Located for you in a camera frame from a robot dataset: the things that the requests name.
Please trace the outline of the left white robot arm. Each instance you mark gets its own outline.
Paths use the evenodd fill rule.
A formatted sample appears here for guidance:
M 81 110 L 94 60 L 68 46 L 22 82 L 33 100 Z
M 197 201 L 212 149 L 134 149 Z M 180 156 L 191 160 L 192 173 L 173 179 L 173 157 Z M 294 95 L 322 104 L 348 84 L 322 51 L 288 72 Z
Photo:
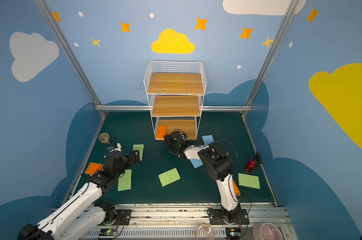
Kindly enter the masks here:
M 111 151 L 102 167 L 65 204 L 36 225 L 25 225 L 19 240 L 78 240 L 93 227 L 112 225 L 117 219 L 115 205 L 101 196 L 111 189 L 126 170 L 141 160 L 138 150 L 124 155 Z

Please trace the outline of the green sponge centre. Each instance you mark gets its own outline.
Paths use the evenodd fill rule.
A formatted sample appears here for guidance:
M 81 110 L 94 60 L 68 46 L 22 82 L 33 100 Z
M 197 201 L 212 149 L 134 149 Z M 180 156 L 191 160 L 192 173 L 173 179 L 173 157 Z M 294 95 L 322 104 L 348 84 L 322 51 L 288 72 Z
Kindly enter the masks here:
M 172 184 L 181 179 L 181 176 L 177 168 L 173 168 L 159 175 L 160 183 L 162 187 Z

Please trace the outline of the blue sponge near shelf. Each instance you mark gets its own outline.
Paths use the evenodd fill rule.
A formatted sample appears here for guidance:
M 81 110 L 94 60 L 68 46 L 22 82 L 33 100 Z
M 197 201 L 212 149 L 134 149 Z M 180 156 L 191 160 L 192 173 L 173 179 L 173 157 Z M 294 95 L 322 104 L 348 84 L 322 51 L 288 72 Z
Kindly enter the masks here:
M 213 143 L 214 142 L 213 135 L 202 136 L 202 141 L 205 146 Z

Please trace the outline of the green sponge upper left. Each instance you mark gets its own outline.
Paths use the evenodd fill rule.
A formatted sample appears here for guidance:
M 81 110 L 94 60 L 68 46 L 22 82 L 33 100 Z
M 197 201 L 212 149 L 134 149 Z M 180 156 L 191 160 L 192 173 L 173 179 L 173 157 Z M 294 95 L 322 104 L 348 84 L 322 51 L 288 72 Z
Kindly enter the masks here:
M 140 156 L 140 161 L 143 160 L 143 154 L 144 154 L 144 144 L 136 144 L 133 145 L 133 151 L 138 151 Z

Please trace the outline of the pink divided bowl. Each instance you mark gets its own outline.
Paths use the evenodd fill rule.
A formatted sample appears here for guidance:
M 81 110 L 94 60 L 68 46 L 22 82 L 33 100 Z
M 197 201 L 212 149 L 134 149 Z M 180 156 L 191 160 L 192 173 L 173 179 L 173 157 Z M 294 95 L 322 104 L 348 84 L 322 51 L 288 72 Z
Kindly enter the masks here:
M 272 223 L 258 223 L 254 225 L 252 236 L 254 240 L 283 240 L 281 231 Z

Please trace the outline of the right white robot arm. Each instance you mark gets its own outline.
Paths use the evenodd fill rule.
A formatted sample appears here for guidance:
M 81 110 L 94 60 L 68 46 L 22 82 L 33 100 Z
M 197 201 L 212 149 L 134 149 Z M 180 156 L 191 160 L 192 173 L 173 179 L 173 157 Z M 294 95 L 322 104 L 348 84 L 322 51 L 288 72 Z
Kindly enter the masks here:
M 188 144 L 186 138 L 187 135 L 179 130 L 164 136 L 167 149 L 173 155 L 202 161 L 208 175 L 217 183 L 223 218 L 227 223 L 233 223 L 241 211 L 241 206 L 235 195 L 232 159 L 218 142 L 196 146 Z

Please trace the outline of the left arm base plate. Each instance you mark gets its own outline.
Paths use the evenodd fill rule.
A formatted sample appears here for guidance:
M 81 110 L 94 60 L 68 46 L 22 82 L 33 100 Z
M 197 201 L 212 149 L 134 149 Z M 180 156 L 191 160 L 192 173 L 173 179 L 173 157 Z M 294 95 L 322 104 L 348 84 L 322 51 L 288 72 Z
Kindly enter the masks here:
M 129 225 L 132 210 L 109 210 L 106 213 L 105 220 L 102 225 L 117 226 L 118 224 Z

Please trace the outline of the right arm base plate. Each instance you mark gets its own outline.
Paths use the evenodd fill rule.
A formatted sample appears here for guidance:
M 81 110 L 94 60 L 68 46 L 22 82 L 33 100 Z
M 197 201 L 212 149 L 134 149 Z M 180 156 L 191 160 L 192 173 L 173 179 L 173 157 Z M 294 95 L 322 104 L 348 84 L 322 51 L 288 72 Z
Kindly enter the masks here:
M 208 208 L 206 210 L 211 225 L 248 225 L 249 217 L 247 210 L 236 213 L 227 213 L 222 209 Z

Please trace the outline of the green sponge right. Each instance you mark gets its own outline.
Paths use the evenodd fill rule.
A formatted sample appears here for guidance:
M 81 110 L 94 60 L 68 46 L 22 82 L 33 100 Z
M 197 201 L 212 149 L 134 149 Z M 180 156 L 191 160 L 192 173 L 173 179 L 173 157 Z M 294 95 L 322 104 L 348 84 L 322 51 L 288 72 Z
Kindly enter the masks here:
M 260 181 L 258 176 L 239 173 L 238 184 L 242 187 L 260 189 Z

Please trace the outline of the green sponge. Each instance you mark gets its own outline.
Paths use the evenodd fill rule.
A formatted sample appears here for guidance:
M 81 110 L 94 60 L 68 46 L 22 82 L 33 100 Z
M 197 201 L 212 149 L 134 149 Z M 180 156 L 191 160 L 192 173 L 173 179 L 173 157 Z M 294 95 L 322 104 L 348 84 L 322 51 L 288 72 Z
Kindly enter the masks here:
M 242 187 L 260 189 L 260 181 L 258 176 L 239 173 L 238 184 Z
M 119 178 L 118 192 L 132 189 L 132 170 L 125 170 L 125 173 Z
M 160 183 L 162 187 L 172 184 L 181 179 L 181 176 L 177 168 L 173 168 L 159 175 Z
M 140 161 L 143 160 L 143 154 L 144 154 L 144 144 L 136 144 L 133 145 L 133 151 L 138 151 L 140 156 Z

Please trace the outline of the orange sponge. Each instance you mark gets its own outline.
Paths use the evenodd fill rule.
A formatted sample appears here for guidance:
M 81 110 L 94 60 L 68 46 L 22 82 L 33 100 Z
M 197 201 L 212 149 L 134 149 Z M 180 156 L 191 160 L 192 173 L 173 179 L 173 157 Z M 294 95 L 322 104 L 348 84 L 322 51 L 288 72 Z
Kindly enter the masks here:
M 167 135 L 167 126 L 159 125 L 156 132 L 156 140 L 164 140 L 164 136 Z
M 233 184 L 233 189 L 234 189 L 234 193 L 235 193 L 235 196 L 238 197 L 241 195 L 241 192 L 239 190 L 239 188 L 237 187 L 236 183 L 234 180 L 232 180 L 232 184 Z
M 86 175 L 93 175 L 95 174 L 97 171 L 102 170 L 104 167 L 104 164 L 99 164 L 99 163 L 89 163 L 88 167 L 86 168 L 86 170 L 84 171 L 84 174 Z

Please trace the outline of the red small object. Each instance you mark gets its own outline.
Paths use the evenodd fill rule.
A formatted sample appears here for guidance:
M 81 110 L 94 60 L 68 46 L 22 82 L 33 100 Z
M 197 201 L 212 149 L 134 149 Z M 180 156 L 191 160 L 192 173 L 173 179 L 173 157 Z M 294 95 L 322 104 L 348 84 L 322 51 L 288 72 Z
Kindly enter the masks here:
M 257 151 L 255 156 L 249 160 L 249 162 L 247 163 L 247 165 L 245 166 L 245 171 L 250 173 L 253 170 L 256 170 L 260 167 L 260 165 L 262 164 L 262 157 L 260 155 L 260 153 Z

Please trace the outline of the beige mug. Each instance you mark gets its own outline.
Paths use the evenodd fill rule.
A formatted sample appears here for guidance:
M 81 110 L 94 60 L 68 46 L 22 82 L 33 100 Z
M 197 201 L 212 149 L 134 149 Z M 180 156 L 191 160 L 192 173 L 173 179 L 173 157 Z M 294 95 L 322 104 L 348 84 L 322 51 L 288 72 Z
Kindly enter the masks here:
M 106 144 L 106 145 L 110 144 L 110 141 L 111 141 L 111 137 L 108 133 L 100 134 L 98 139 L 101 143 Z

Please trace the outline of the green sponge lower left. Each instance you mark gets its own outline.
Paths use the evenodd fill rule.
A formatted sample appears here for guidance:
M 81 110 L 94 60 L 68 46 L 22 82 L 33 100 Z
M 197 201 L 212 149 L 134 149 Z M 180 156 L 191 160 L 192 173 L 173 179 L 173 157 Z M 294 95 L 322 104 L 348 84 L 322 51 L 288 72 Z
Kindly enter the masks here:
M 119 178 L 118 192 L 132 189 L 132 170 L 125 170 L 125 173 Z

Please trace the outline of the blue sponge centre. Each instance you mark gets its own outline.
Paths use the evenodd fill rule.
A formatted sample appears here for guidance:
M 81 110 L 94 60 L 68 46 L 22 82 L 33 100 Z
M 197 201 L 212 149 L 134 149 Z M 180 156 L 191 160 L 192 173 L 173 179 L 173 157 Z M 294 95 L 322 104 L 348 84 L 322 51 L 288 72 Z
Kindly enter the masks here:
M 195 169 L 197 169 L 203 165 L 202 161 L 198 160 L 198 159 L 191 159 L 190 162 Z

